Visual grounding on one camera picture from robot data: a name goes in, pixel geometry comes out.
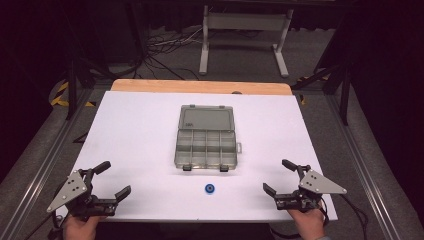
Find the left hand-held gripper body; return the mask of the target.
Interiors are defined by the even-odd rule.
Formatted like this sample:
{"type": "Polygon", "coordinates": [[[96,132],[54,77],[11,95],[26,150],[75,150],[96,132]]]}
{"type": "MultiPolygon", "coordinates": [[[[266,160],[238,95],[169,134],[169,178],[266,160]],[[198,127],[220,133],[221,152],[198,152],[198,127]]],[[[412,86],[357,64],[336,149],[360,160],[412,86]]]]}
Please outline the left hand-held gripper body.
{"type": "Polygon", "coordinates": [[[63,182],[46,212],[53,213],[65,206],[72,216],[84,220],[92,216],[114,216],[117,201],[99,199],[92,194],[92,179],[99,173],[102,173],[102,170],[74,170],[63,182]]]}

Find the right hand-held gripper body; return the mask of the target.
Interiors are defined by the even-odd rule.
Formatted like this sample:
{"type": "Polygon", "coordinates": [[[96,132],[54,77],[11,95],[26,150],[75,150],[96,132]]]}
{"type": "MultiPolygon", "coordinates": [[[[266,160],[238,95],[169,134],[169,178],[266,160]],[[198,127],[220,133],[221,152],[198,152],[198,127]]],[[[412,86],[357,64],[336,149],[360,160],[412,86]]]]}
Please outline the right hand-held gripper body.
{"type": "Polygon", "coordinates": [[[336,184],[322,174],[316,172],[310,165],[299,165],[298,189],[290,194],[276,194],[273,198],[278,210],[299,210],[305,213],[319,209],[323,194],[346,194],[344,187],[336,184]]]}

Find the clear plastic compartment box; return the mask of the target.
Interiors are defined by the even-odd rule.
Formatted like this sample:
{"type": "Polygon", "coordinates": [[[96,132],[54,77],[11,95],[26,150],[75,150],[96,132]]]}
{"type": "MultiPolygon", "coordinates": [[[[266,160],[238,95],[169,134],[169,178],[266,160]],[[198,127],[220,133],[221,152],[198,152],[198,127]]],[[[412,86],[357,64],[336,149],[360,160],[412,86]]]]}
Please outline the clear plastic compartment box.
{"type": "Polygon", "coordinates": [[[177,168],[228,172],[236,169],[240,150],[231,106],[181,106],[174,155],[177,168]]]}

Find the person's right hand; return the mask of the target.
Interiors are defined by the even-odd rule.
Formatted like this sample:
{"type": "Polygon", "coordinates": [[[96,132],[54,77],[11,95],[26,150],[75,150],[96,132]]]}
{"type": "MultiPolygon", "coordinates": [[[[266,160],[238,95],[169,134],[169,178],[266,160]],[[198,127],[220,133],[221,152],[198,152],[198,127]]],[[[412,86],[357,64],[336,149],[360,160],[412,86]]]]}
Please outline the person's right hand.
{"type": "Polygon", "coordinates": [[[298,233],[303,240],[319,240],[326,236],[324,231],[324,215],[318,210],[310,210],[305,213],[299,210],[288,210],[293,218],[298,233]]]}

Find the person's left hand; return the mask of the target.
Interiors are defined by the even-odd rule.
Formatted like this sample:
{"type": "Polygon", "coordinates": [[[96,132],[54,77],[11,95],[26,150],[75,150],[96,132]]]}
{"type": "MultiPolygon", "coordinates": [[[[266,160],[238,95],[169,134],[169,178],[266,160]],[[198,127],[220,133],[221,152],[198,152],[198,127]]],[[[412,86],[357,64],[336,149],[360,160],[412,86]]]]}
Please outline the person's left hand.
{"type": "Polygon", "coordinates": [[[95,240],[97,225],[105,219],[104,216],[92,216],[87,221],[69,216],[63,226],[64,240],[95,240]]]}

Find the white board table cover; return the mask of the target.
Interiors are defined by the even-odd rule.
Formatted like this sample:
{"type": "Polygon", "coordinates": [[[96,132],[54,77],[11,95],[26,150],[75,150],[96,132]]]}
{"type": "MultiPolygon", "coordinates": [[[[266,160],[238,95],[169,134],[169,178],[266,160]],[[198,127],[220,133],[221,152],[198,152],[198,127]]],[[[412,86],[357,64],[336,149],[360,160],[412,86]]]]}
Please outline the white board table cover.
{"type": "Polygon", "coordinates": [[[321,169],[293,96],[108,91],[75,166],[111,163],[93,179],[100,198],[131,186],[115,222],[278,222],[289,216],[262,186],[279,193],[297,189],[299,177],[283,159],[321,169]],[[176,168],[180,109],[189,104],[233,108],[242,145],[235,170],[176,168]],[[208,183],[215,186],[213,194],[204,190],[208,183]]]}

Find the yellow black hazard tape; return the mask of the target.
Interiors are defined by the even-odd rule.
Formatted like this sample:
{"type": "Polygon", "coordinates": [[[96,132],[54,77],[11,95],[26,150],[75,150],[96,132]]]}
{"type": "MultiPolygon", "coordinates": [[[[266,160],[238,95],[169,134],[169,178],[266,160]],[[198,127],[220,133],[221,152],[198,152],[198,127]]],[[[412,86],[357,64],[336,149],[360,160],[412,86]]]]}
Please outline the yellow black hazard tape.
{"type": "Polygon", "coordinates": [[[69,106],[68,100],[63,100],[62,97],[65,93],[65,91],[68,89],[69,83],[67,81],[64,81],[60,87],[58,88],[56,94],[54,95],[53,99],[51,100],[50,104],[52,106],[58,105],[58,106],[69,106]]]}

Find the black tripod stand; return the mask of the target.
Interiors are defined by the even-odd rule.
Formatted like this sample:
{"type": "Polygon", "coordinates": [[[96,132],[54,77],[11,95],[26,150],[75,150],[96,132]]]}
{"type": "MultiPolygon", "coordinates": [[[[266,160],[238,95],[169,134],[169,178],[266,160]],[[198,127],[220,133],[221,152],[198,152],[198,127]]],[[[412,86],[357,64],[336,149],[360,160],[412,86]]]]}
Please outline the black tripod stand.
{"type": "Polygon", "coordinates": [[[339,116],[345,126],[348,125],[347,110],[351,79],[348,71],[350,37],[351,23],[347,19],[343,19],[321,55],[313,75],[302,77],[291,86],[292,90],[301,90],[324,77],[328,78],[322,86],[324,94],[334,95],[339,86],[342,86],[339,116]]]}
{"type": "Polygon", "coordinates": [[[68,118],[78,108],[77,86],[91,89],[96,77],[114,81],[136,71],[145,53],[136,6],[129,0],[68,0],[58,3],[69,87],[68,118]]]}

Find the aluminium frame rail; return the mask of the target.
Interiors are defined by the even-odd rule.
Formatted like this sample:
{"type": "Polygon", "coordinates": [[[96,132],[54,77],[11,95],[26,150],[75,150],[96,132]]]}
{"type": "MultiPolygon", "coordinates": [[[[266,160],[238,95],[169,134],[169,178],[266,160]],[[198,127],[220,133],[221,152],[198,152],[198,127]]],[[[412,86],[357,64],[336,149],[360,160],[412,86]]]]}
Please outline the aluminium frame rail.
{"type": "Polygon", "coordinates": [[[336,118],[340,132],[347,142],[348,148],[353,157],[353,165],[386,240],[401,240],[400,234],[384,203],[383,196],[375,181],[372,179],[354,136],[352,135],[350,128],[344,124],[340,117],[339,105],[336,98],[332,95],[326,95],[325,98],[333,116],[336,118]]]}
{"type": "Polygon", "coordinates": [[[64,107],[54,107],[0,184],[0,240],[17,240],[20,235],[27,234],[24,224],[31,217],[31,211],[92,92],[92,89],[80,91],[77,108],[69,120],[64,107]]]}

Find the white metal stand frame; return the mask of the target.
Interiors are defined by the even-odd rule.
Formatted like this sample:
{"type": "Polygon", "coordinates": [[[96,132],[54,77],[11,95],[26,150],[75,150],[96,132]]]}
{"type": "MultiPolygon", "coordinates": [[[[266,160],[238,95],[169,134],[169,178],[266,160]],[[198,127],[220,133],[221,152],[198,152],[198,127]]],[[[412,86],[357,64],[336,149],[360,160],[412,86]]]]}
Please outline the white metal stand frame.
{"type": "Polygon", "coordinates": [[[284,14],[247,14],[247,13],[216,13],[212,12],[207,5],[203,7],[202,22],[202,48],[199,63],[199,74],[206,75],[208,72],[209,59],[209,31],[214,30],[254,30],[254,31],[279,31],[280,40],[272,45],[276,63],[283,78],[289,76],[289,72],[283,57],[282,49],[289,31],[294,10],[289,9],[284,14]]]}

